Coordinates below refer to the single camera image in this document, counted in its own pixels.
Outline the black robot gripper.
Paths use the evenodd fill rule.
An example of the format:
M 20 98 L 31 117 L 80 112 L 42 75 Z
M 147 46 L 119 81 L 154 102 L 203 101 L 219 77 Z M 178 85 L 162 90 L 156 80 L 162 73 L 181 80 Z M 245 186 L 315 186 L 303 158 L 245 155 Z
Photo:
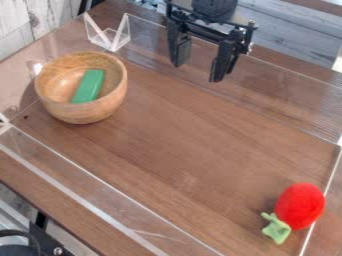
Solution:
M 218 44 L 210 81 L 221 82 L 235 66 L 239 53 L 251 48 L 254 19 L 237 12 L 238 0 L 164 0 L 170 60 L 181 67 L 191 55 L 191 35 Z

